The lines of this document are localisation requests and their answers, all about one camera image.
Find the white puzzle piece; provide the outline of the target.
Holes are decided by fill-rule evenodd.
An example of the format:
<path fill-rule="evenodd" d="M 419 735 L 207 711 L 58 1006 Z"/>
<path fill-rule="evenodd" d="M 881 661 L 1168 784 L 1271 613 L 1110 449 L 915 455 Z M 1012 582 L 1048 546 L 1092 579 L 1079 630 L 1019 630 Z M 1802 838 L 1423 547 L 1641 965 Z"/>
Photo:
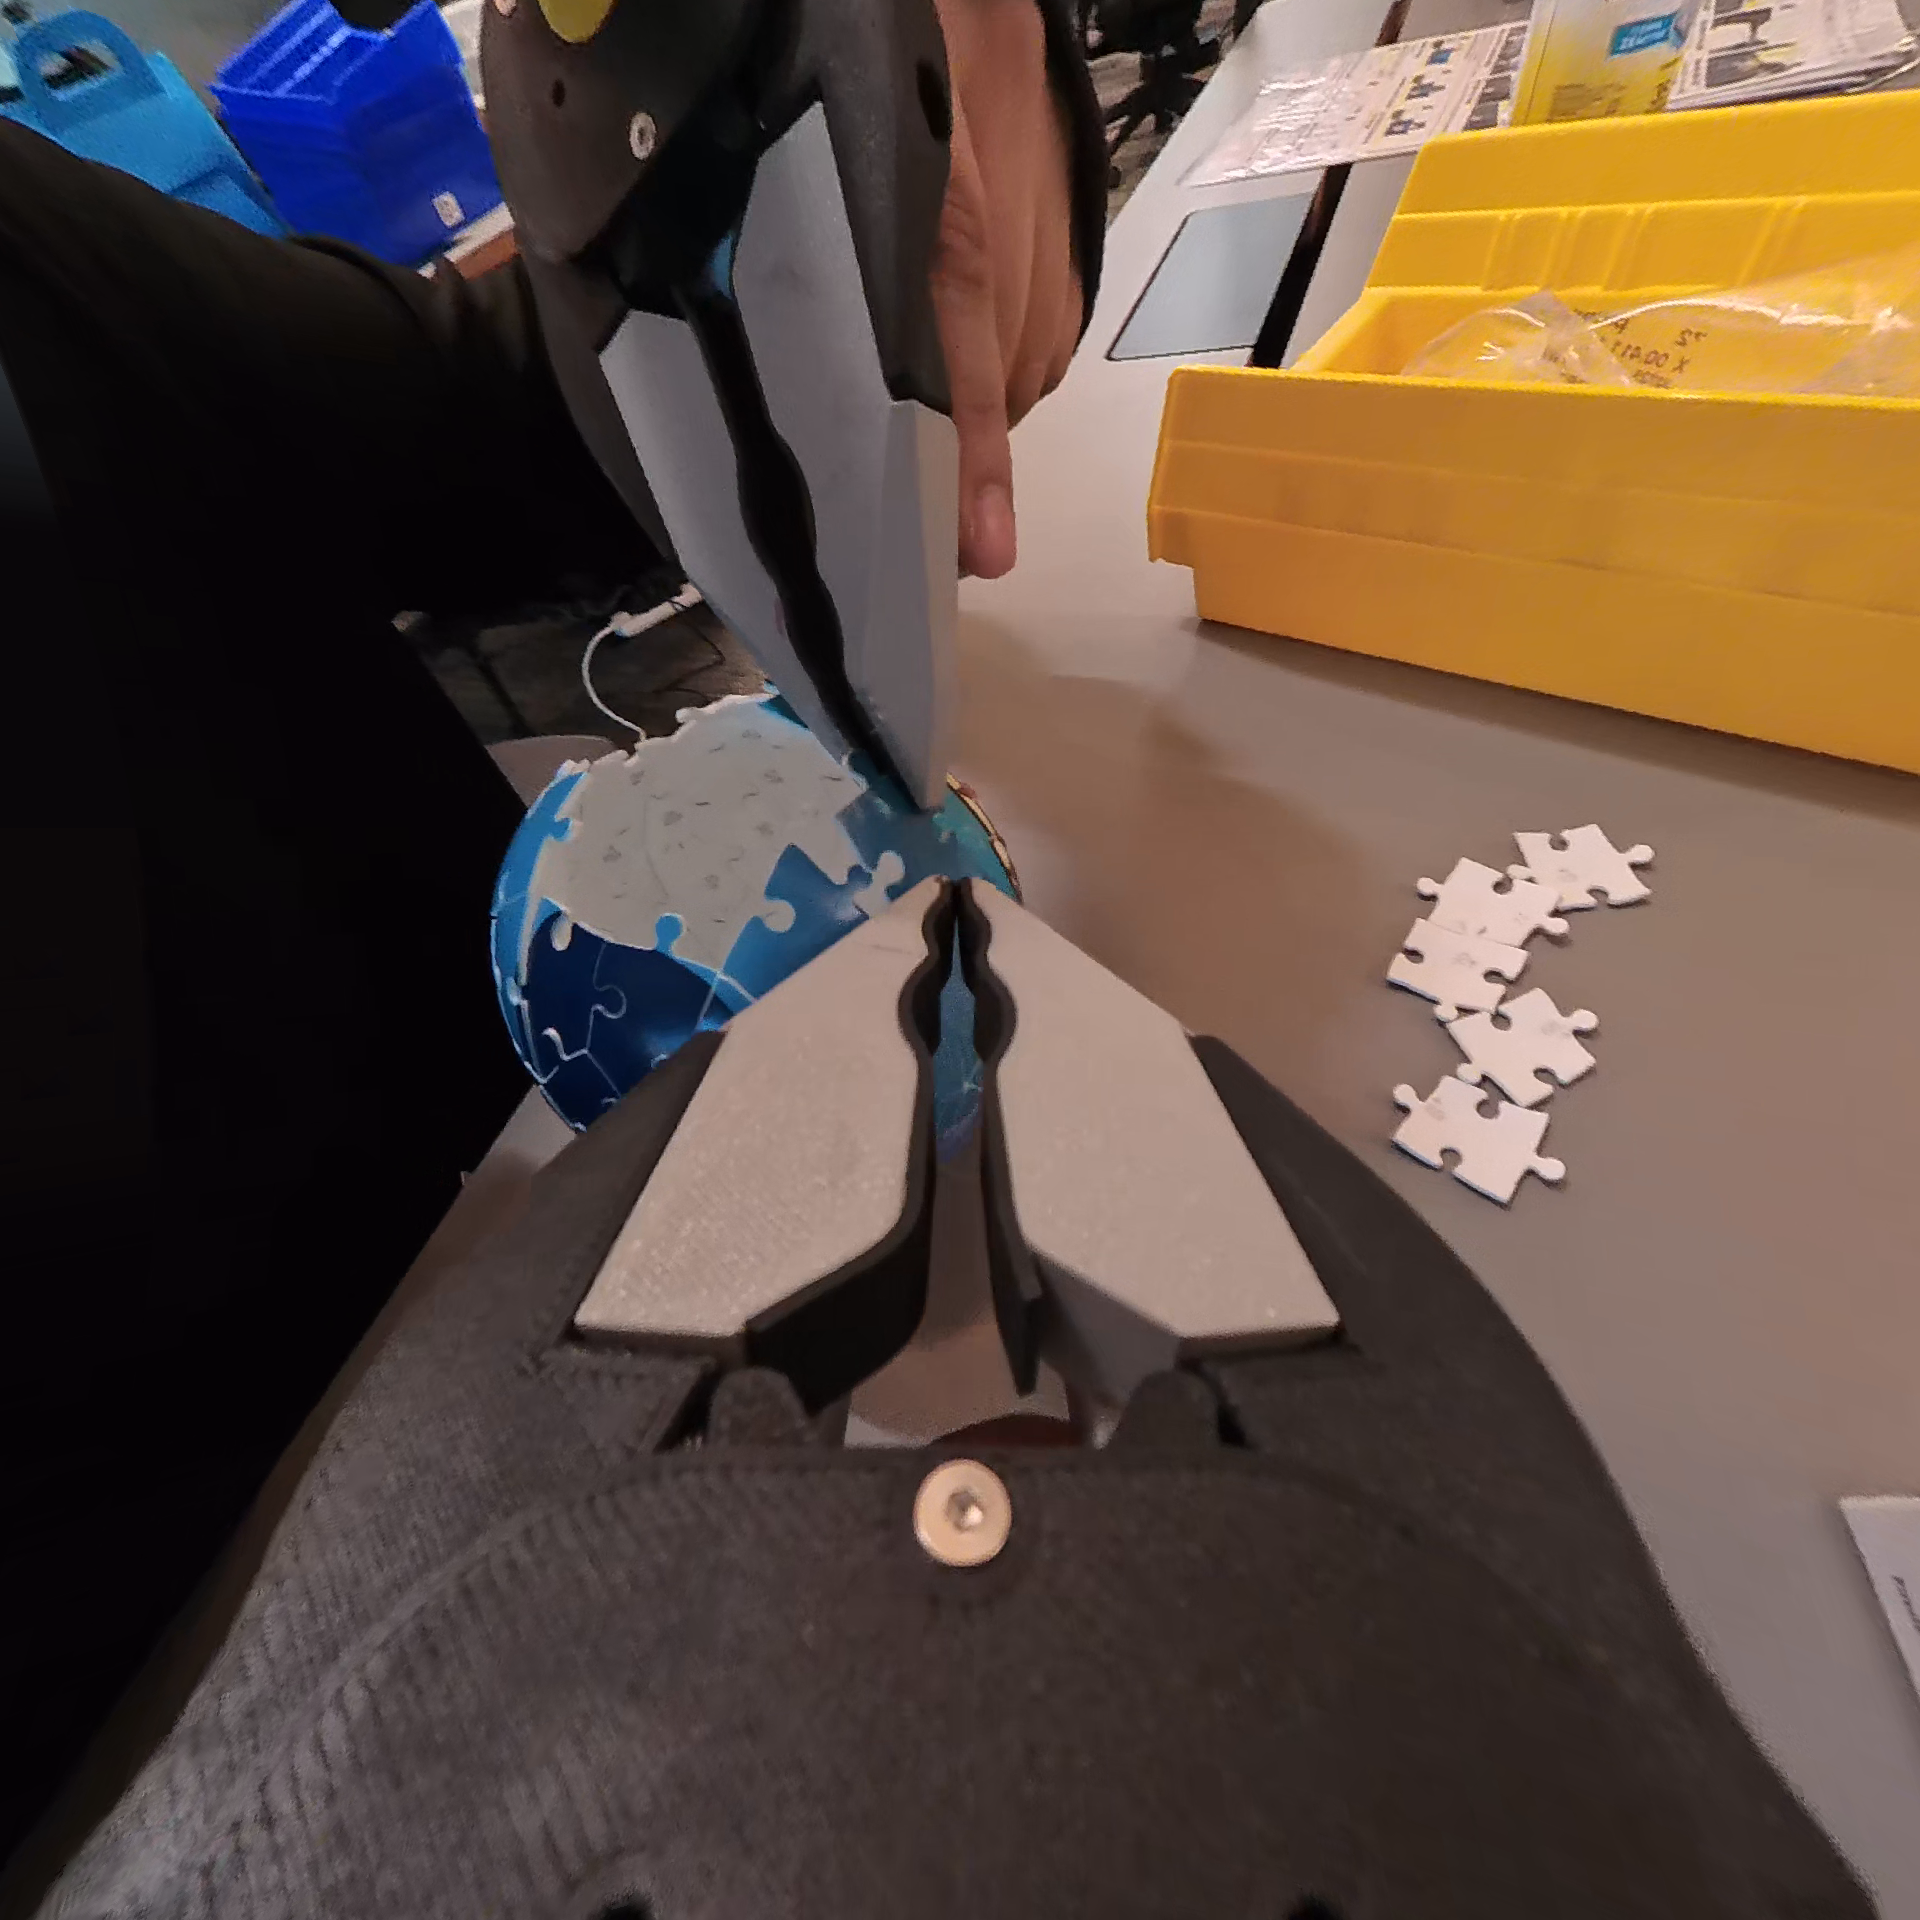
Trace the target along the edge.
<path fill-rule="evenodd" d="M 1413 891 L 1425 901 L 1430 926 L 1502 948 L 1524 948 L 1535 936 L 1564 941 L 1572 931 L 1554 885 L 1469 856 L 1460 856 L 1442 878 L 1421 875 Z"/>
<path fill-rule="evenodd" d="M 1443 1020 L 1457 1053 L 1453 1076 L 1520 1108 L 1535 1108 L 1594 1072 L 1586 1037 L 1598 1025 L 1595 1012 L 1565 1012 L 1541 988 Z"/>
<path fill-rule="evenodd" d="M 1541 1152 L 1544 1110 L 1504 1097 L 1487 1103 L 1481 1088 L 1451 1073 L 1428 1091 L 1394 1085 L 1394 1103 L 1402 1113 L 1391 1133 L 1398 1152 L 1499 1206 L 1509 1206 L 1527 1178 L 1555 1187 L 1568 1175 L 1559 1157 Z"/>
<path fill-rule="evenodd" d="M 1515 830 L 1518 859 L 1508 875 L 1554 891 L 1564 916 L 1595 905 L 1623 907 L 1649 898 L 1641 870 L 1658 858 L 1649 843 L 1617 845 L 1595 823 L 1561 830 Z"/>
<path fill-rule="evenodd" d="M 1387 961 L 1383 982 L 1432 1004 L 1435 1020 L 1451 1021 L 1495 1010 L 1526 963 L 1521 946 L 1416 918 Z"/>

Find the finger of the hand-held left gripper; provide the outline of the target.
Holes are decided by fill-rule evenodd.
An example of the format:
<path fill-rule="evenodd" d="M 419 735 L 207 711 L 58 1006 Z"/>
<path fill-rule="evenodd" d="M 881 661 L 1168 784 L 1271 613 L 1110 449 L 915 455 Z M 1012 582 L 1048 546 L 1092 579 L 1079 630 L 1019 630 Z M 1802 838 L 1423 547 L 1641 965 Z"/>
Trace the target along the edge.
<path fill-rule="evenodd" d="M 599 369 L 690 582 L 831 755 L 890 775 L 808 683 L 825 661 L 830 612 L 805 555 L 799 469 L 770 424 L 736 297 L 696 293 L 690 316 L 627 313 Z"/>
<path fill-rule="evenodd" d="M 759 156 L 731 296 L 770 424 L 798 469 L 828 603 L 818 708 L 914 804 L 948 786 L 955 430 L 893 395 L 823 103 Z"/>

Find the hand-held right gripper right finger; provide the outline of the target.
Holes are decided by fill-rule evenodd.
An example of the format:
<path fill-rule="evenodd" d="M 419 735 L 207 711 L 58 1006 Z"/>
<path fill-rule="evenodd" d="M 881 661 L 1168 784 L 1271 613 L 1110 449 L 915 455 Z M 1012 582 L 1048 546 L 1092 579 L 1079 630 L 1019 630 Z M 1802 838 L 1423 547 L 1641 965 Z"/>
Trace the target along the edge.
<path fill-rule="evenodd" d="M 959 888 L 996 1332 L 1095 1400 L 1330 1340 L 1332 1294 L 1196 1036 L 1026 905 Z"/>

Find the pale yellow box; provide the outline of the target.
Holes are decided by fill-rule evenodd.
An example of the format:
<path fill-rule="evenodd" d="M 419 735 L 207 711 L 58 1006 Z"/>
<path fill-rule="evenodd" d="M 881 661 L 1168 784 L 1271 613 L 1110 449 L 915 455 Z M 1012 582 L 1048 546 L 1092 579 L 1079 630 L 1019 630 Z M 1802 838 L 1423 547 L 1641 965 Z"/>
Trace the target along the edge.
<path fill-rule="evenodd" d="M 1508 126 L 1664 112 L 1700 11 L 1700 1 L 1532 4 Z"/>

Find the stack of blue crates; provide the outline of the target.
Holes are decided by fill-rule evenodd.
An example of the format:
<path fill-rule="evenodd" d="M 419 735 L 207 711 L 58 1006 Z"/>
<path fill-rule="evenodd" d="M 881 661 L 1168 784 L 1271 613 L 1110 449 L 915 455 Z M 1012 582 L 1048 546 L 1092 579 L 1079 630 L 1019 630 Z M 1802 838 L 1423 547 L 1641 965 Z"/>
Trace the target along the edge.
<path fill-rule="evenodd" d="M 217 118 L 288 227 L 419 268 L 503 203 L 463 47 L 432 1 L 384 27 L 281 6 L 211 74 Z"/>

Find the clear plastic bag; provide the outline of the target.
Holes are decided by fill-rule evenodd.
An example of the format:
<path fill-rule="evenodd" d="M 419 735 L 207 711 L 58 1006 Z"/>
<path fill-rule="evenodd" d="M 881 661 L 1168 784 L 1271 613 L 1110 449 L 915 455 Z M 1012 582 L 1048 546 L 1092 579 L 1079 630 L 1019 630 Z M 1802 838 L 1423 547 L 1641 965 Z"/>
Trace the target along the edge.
<path fill-rule="evenodd" d="M 1913 399 L 1918 247 L 1594 309 L 1541 290 L 1451 324 L 1407 359 L 1403 375 L 1616 391 Z"/>

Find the blue puzzle ball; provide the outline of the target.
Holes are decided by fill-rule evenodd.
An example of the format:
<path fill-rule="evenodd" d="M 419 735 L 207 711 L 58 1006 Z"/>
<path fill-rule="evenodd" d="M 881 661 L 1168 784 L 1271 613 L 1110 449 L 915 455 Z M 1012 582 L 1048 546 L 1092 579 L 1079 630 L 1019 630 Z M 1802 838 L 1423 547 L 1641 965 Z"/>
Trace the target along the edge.
<path fill-rule="evenodd" d="M 776 692 L 727 694 L 545 781 L 491 885 L 495 1004 L 545 1106 L 583 1132 L 923 880 L 1019 898 L 963 784 L 920 811 Z"/>

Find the person's left hand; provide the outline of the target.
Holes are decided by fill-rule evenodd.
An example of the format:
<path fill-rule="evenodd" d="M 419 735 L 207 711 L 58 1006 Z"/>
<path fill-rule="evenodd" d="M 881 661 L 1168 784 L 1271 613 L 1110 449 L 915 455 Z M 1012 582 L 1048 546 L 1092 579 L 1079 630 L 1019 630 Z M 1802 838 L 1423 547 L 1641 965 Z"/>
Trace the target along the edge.
<path fill-rule="evenodd" d="M 1017 561 L 1012 430 L 1064 378 L 1086 316 L 1071 116 L 1030 1 L 937 1 L 951 101 L 929 291 L 957 436 L 957 563 Z"/>

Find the printed paper sheet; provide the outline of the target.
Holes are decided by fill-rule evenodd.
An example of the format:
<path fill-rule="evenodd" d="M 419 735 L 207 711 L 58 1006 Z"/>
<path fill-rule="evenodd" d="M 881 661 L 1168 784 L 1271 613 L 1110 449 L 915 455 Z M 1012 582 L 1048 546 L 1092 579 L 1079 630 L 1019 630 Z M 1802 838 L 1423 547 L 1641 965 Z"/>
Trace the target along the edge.
<path fill-rule="evenodd" d="M 1916 56 L 1898 1 L 1702 1 L 1665 109 L 1874 89 L 1913 80 Z"/>
<path fill-rule="evenodd" d="M 1403 158 L 1428 140 L 1497 131 L 1514 113 L 1530 19 L 1372 46 L 1260 84 L 1189 185 L 1320 174 Z"/>

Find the person's dark clothed torso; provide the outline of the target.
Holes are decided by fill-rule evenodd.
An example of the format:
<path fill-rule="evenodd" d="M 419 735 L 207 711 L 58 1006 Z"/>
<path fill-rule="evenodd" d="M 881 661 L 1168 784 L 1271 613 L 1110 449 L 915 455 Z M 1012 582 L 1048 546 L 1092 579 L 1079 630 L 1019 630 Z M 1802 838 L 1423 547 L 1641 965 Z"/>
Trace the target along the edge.
<path fill-rule="evenodd" d="M 517 1100 L 516 796 L 385 618 L 3 478 L 3 1862 Z"/>

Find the white instruction sheet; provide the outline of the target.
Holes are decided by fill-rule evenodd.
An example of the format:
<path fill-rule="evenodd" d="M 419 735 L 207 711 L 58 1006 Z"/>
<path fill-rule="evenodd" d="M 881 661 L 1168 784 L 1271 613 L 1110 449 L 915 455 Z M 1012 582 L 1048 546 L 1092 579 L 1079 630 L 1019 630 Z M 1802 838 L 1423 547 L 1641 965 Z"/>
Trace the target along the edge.
<path fill-rule="evenodd" d="M 1853 1494 L 1838 1501 L 1910 1684 L 1918 1689 L 1918 1496 Z"/>

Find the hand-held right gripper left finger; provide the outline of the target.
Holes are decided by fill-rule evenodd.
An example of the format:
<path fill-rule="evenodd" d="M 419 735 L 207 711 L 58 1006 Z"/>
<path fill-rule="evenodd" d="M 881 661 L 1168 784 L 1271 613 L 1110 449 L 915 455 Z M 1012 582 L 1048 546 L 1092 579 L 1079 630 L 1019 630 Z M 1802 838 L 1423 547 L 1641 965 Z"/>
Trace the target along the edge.
<path fill-rule="evenodd" d="M 696 1048 L 578 1338 L 768 1371 L 809 1414 L 900 1354 L 929 1285 L 951 931 L 951 882 L 917 882 Z"/>

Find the yellow plastic bin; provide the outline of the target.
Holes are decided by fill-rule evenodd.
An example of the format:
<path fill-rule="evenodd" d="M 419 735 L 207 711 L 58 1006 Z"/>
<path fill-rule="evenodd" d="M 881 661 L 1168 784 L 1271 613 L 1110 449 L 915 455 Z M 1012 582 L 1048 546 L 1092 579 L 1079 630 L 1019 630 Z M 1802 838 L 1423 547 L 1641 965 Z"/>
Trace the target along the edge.
<path fill-rule="evenodd" d="M 1916 241 L 1913 89 L 1446 136 L 1288 369 L 1168 378 L 1146 536 L 1213 621 L 1913 773 L 1913 395 L 1428 378 L 1535 291 L 1684 300 Z"/>

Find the person's left forearm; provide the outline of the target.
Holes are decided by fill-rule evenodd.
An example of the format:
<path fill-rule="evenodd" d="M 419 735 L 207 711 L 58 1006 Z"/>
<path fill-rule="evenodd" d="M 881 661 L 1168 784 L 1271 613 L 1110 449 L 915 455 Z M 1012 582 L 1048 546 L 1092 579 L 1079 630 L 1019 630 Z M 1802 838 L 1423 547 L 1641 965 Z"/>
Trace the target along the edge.
<path fill-rule="evenodd" d="M 1 128 L 3 369 L 122 579 L 348 621 L 627 586 L 520 260 L 430 276 L 252 232 Z"/>

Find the light blue plastic carrier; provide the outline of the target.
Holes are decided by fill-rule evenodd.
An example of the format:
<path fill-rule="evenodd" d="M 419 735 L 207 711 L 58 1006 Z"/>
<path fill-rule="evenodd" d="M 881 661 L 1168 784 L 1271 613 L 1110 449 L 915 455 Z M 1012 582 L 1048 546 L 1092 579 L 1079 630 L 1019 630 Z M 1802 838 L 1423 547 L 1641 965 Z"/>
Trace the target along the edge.
<path fill-rule="evenodd" d="M 68 153 L 252 232 L 289 227 L 199 93 L 99 11 L 3 4 L 1 113 Z"/>

